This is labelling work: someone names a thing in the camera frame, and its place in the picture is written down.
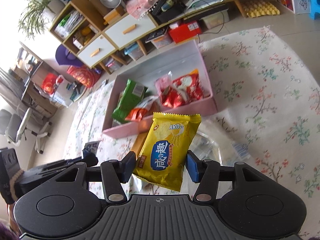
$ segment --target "plastic bag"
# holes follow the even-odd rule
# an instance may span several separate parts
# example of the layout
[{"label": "plastic bag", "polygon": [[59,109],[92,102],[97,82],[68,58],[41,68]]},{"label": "plastic bag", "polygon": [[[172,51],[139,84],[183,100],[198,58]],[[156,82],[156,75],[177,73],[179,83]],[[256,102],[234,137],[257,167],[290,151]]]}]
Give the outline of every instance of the plastic bag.
[{"label": "plastic bag", "polygon": [[55,91],[55,84],[56,84],[56,79],[58,78],[57,75],[53,73],[48,73],[47,76],[44,78],[41,88],[43,89],[44,92],[46,92],[49,95],[52,95]]},{"label": "plastic bag", "polygon": [[200,131],[197,131],[189,150],[191,150],[199,160],[211,159],[222,164],[219,145]]},{"label": "plastic bag", "polygon": [[147,87],[128,79],[119,103],[112,113],[112,118],[119,123],[126,123],[125,120],[130,111],[144,98]]},{"label": "plastic bag", "polygon": [[251,157],[248,152],[248,145],[232,140],[217,121],[203,120],[198,132],[203,133],[218,145],[219,160],[217,160],[217,157],[213,160],[220,162],[223,166],[234,166],[235,162],[245,162]]}]

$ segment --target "plastic storage box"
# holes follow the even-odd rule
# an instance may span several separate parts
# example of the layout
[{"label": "plastic storage box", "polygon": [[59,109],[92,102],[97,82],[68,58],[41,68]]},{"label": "plastic storage box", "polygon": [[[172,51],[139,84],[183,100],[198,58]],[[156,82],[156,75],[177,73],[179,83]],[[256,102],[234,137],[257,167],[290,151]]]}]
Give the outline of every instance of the plastic storage box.
[{"label": "plastic storage box", "polygon": [[203,17],[202,20],[208,29],[223,24],[223,22],[227,23],[229,21],[228,9]]},{"label": "plastic storage box", "polygon": [[114,60],[113,58],[108,60],[107,63],[106,63],[106,67],[110,68],[113,71],[121,68],[121,66],[122,66],[122,64],[120,62]]},{"label": "plastic storage box", "polygon": [[172,39],[168,33],[168,27],[162,28],[159,31],[151,33],[146,39],[145,43],[148,43],[150,41],[157,49],[172,43]]},{"label": "plastic storage box", "polygon": [[143,118],[140,122],[129,122],[112,127],[111,114],[118,104],[119,95],[126,87],[128,78],[145,85],[152,94],[157,95],[155,81],[159,77],[171,71],[172,79],[175,79],[191,72],[195,68],[199,70],[199,78],[205,97],[177,108],[160,106],[160,111],[173,114],[200,114],[201,116],[217,113],[217,106],[213,97],[207,68],[196,42],[189,41],[174,48],[168,48],[164,52],[135,65],[116,77],[110,94],[102,132],[113,138],[122,138],[146,132],[151,127],[152,115]]},{"label": "plastic storage box", "polygon": [[164,36],[156,38],[156,39],[152,40],[151,42],[157,49],[159,49],[159,48],[162,48],[162,47],[172,43],[172,39],[171,39],[169,33],[167,32],[164,34]]},{"label": "plastic storage box", "polygon": [[133,60],[138,60],[143,56],[143,52],[136,42],[124,48],[124,54],[129,55]]}]

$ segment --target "yellow snack bag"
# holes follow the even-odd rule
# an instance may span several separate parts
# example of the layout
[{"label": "yellow snack bag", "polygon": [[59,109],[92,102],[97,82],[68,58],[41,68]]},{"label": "yellow snack bag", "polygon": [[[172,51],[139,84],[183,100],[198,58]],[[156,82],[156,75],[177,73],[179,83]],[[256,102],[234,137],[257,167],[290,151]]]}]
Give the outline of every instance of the yellow snack bag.
[{"label": "yellow snack bag", "polygon": [[187,151],[200,123],[199,114],[154,113],[133,174],[152,184],[180,191]]}]

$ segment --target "white cabinet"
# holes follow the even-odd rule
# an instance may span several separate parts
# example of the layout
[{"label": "white cabinet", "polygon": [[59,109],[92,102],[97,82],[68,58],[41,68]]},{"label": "white cabinet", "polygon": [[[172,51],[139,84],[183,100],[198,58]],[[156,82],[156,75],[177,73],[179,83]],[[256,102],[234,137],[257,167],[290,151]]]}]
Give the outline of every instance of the white cabinet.
[{"label": "white cabinet", "polygon": [[79,53],[78,58],[87,66],[94,67],[106,55],[115,50],[116,48],[103,35],[100,35]]},{"label": "white cabinet", "polygon": [[[129,45],[132,41],[151,31],[155,27],[156,25],[148,15],[137,20],[129,14],[108,28],[105,33],[120,49],[122,49],[124,46]],[[123,33],[130,28],[133,29],[126,34]]]}]

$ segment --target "egg tray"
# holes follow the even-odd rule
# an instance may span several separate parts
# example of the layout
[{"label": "egg tray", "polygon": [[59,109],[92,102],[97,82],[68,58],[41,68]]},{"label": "egg tray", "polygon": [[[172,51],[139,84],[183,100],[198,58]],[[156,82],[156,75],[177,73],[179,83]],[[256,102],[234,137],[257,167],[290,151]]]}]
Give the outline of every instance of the egg tray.
[{"label": "egg tray", "polygon": [[263,0],[248,1],[242,4],[244,11],[250,18],[263,15],[279,15],[280,11],[270,2]]}]

